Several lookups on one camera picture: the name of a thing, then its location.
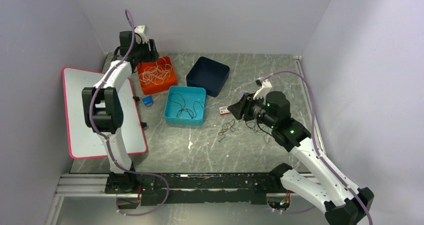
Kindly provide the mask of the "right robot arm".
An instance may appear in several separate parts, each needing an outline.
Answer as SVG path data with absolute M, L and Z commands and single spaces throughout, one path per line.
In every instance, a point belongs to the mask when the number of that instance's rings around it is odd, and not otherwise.
M 269 182 L 275 192 L 286 189 L 300 195 L 323 212 L 330 225 L 356 225 L 369 214 L 374 193 L 348 179 L 313 144 L 308 129 L 292 118 L 290 102 L 281 91 L 271 91 L 259 99 L 252 93 L 244 93 L 227 110 L 237 120 L 254 120 L 268 127 L 275 142 L 302 162 L 318 180 L 313 182 L 282 163 L 272 170 L 274 175 Z

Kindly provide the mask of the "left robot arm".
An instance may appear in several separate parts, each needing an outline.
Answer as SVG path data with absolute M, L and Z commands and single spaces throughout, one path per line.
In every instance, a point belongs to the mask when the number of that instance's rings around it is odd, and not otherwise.
M 156 62 L 159 54 L 153 39 L 148 39 L 140 27 L 119 34 L 110 66 L 92 87 L 82 89 L 84 120 L 100 138 L 109 160 L 106 188 L 113 192 L 132 193 L 139 185 L 133 162 L 122 135 L 124 111 L 119 91 L 140 63 Z

